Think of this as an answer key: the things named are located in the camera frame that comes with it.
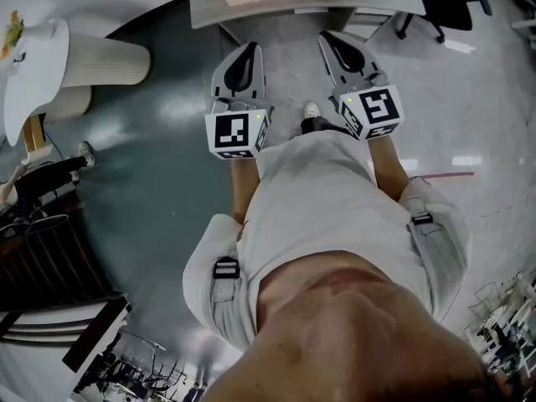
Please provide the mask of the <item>grey wooden desk with shelves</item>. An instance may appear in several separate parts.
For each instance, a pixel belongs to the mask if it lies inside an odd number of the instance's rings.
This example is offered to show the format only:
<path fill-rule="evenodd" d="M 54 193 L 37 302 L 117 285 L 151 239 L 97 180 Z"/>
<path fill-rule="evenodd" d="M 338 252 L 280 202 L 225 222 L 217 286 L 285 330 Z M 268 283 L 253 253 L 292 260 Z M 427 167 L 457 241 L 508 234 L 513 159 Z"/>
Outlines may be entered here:
<path fill-rule="evenodd" d="M 204 28 L 218 24 L 238 43 L 240 36 L 231 29 L 233 22 L 242 18 L 271 17 L 294 13 L 297 9 L 325 8 L 334 14 L 336 29 L 344 28 L 357 8 L 375 8 L 395 13 L 422 15 L 422 0 L 265 0 L 231 7 L 226 0 L 189 0 L 192 28 Z"/>

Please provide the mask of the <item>light wooden chair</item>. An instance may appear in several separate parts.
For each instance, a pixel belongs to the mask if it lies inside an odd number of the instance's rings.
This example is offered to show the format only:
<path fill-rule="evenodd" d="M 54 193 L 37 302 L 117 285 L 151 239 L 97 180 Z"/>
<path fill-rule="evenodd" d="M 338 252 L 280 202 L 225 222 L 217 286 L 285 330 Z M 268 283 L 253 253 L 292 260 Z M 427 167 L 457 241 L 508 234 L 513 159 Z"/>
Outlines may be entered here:
<path fill-rule="evenodd" d="M 23 125 L 23 140 L 27 156 L 22 160 L 23 165 L 30 165 L 45 159 L 53 146 L 45 140 L 45 114 L 29 117 Z"/>

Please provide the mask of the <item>person's black trousers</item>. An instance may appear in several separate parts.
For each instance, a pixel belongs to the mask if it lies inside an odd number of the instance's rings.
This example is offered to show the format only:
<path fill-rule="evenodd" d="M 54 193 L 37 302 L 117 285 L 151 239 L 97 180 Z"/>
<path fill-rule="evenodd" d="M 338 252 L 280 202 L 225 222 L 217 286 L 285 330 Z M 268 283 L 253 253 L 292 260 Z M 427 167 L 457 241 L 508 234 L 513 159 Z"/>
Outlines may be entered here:
<path fill-rule="evenodd" d="M 322 116 L 308 117 L 301 121 L 301 134 L 306 135 L 315 131 L 337 131 L 351 136 L 348 129 L 332 124 Z"/>

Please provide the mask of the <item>dark wooden slatted bench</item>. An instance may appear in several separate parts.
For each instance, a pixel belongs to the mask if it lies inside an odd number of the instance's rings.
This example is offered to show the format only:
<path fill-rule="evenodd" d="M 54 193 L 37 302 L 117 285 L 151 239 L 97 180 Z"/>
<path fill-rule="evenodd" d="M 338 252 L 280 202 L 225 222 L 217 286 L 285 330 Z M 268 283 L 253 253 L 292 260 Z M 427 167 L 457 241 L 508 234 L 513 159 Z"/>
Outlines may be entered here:
<path fill-rule="evenodd" d="M 0 226 L 0 312 L 73 307 L 120 295 L 106 277 L 85 230 L 76 192 L 38 210 L 34 228 Z"/>

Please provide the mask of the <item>black office chair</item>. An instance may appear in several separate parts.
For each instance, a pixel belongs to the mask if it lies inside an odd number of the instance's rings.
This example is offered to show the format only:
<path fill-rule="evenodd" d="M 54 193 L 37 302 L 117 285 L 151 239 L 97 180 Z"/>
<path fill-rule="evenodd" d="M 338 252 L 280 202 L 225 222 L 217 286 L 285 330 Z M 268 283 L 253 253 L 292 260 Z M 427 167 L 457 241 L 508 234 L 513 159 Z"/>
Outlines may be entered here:
<path fill-rule="evenodd" d="M 438 44 L 446 41 L 443 27 L 460 31 L 472 31 L 472 16 L 468 8 L 469 3 L 479 3 L 483 12 L 491 17 L 492 8 L 488 0 L 422 0 L 425 14 L 420 18 L 430 23 L 438 36 L 435 38 Z"/>

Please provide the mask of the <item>yellow green flower bunch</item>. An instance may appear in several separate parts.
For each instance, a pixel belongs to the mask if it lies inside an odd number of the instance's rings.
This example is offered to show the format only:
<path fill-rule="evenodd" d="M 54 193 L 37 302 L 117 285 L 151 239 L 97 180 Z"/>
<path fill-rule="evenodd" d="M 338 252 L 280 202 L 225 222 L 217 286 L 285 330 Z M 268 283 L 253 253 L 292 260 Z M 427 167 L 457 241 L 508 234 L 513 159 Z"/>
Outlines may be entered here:
<path fill-rule="evenodd" d="M 17 46 L 24 30 L 23 19 L 18 15 L 17 10 L 10 14 L 9 24 L 3 38 L 3 46 L 0 53 L 0 59 L 6 59 L 9 53 Z"/>

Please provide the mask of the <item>person's right forearm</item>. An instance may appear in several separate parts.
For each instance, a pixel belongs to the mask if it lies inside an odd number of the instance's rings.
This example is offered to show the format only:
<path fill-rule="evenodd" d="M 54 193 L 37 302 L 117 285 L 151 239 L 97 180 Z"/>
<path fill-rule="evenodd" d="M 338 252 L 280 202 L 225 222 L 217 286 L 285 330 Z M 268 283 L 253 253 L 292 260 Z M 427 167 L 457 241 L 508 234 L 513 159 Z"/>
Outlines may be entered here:
<path fill-rule="evenodd" d="M 377 187 L 395 202 L 410 183 L 390 136 L 368 140 Z"/>

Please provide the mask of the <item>white black-topped cabinet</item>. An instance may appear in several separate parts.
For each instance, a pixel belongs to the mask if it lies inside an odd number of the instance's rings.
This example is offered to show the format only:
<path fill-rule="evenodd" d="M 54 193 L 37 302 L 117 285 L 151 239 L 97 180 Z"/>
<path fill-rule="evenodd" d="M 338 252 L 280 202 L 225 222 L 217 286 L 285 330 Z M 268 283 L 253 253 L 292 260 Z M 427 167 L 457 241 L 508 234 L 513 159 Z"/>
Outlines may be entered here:
<path fill-rule="evenodd" d="M 123 312 L 130 310 L 130 304 L 125 297 L 108 301 L 63 357 L 62 362 L 65 366 L 73 373 L 77 373 L 113 322 Z"/>

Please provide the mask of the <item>small ribbed beige table base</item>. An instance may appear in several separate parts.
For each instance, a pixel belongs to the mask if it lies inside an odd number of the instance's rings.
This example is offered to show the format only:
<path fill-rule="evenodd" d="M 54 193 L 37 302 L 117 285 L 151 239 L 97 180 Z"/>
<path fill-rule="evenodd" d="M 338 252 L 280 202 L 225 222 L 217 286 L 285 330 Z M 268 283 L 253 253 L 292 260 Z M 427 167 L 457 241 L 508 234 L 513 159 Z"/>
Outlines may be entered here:
<path fill-rule="evenodd" d="M 51 124 L 84 115 L 90 109 L 92 97 L 93 90 L 89 85 L 62 88 L 48 103 L 44 123 Z"/>

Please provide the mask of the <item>person's white shirt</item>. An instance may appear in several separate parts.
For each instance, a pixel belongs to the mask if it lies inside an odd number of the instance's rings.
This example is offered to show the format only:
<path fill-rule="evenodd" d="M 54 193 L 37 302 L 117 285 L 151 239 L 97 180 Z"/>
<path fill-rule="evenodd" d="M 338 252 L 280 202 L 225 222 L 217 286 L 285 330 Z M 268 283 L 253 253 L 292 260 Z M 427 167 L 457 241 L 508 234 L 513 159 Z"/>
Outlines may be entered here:
<path fill-rule="evenodd" d="M 395 202 L 373 183 L 358 142 L 337 131 L 315 131 L 269 147 L 259 162 L 260 184 L 245 222 L 216 214 L 184 270 L 184 299 L 204 327 L 227 341 L 212 317 L 217 259 L 229 256 L 240 265 L 240 333 L 227 342 L 243 351 L 257 334 L 261 281 L 281 265 L 328 251 L 363 257 L 413 292 L 436 320 L 445 316 L 468 270 L 470 233 L 442 193 L 412 178 Z M 441 231 L 436 296 L 408 227 L 413 214 L 423 213 Z"/>

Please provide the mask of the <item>white curved table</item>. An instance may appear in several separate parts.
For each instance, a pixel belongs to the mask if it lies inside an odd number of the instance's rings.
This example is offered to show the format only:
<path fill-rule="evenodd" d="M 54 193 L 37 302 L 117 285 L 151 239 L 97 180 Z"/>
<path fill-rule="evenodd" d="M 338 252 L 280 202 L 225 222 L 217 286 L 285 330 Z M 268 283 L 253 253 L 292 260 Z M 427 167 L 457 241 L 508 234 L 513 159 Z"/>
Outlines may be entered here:
<path fill-rule="evenodd" d="M 8 57 L 3 99 L 4 131 L 16 145 L 26 120 L 59 92 L 66 71 L 70 30 L 63 19 L 26 26 Z"/>

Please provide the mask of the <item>person's left forearm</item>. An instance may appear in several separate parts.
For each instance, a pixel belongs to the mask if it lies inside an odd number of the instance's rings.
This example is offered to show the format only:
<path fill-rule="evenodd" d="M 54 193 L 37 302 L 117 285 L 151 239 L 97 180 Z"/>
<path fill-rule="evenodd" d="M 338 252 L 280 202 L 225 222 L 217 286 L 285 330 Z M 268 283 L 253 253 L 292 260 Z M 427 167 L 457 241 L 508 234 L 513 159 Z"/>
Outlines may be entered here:
<path fill-rule="evenodd" d="M 254 158 L 232 160 L 230 169 L 232 217 L 237 223 L 243 224 L 250 201 L 260 183 L 259 171 Z"/>

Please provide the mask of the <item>person's chin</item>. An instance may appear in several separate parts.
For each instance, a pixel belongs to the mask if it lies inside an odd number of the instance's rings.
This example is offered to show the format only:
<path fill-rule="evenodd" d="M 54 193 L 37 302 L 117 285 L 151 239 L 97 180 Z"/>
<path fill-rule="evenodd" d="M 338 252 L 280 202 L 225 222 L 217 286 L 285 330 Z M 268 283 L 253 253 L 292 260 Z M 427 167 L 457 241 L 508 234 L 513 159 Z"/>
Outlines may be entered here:
<path fill-rule="evenodd" d="M 258 333 L 203 402 L 500 402 L 479 356 L 417 297 L 342 251 L 260 283 Z"/>

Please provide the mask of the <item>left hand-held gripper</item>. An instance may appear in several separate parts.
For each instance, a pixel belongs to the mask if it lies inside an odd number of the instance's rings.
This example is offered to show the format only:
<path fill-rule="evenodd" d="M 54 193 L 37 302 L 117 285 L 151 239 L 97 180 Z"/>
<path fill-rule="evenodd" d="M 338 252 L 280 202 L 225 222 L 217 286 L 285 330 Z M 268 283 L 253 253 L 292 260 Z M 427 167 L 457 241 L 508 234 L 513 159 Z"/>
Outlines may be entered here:
<path fill-rule="evenodd" d="M 209 151 L 221 160 L 255 159 L 271 125 L 274 106 L 257 106 L 235 98 L 265 97 L 261 47 L 249 42 L 231 52 L 213 73 L 211 112 L 204 116 Z"/>

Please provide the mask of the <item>cluttered white workstation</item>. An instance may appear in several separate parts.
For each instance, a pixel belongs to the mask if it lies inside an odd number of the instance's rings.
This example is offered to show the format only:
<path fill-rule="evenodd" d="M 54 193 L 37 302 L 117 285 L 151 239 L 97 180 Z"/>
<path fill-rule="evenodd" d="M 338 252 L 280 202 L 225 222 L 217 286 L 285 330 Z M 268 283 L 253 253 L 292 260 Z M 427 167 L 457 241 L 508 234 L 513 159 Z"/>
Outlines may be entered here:
<path fill-rule="evenodd" d="M 489 370 L 536 375 L 536 271 L 491 282 L 476 291 L 469 310 L 476 321 L 464 329 L 466 340 Z"/>

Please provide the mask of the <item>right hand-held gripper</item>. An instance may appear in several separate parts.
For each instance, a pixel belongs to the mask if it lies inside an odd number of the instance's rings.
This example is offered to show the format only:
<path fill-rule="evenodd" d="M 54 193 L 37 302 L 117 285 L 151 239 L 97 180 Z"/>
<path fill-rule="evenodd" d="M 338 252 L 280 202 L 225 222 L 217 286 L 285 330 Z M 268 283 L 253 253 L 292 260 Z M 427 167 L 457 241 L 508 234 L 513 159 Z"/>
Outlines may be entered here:
<path fill-rule="evenodd" d="M 357 37 L 321 31 L 318 43 L 334 88 L 330 99 L 357 140 L 391 134 L 404 120 L 399 92 Z"/>

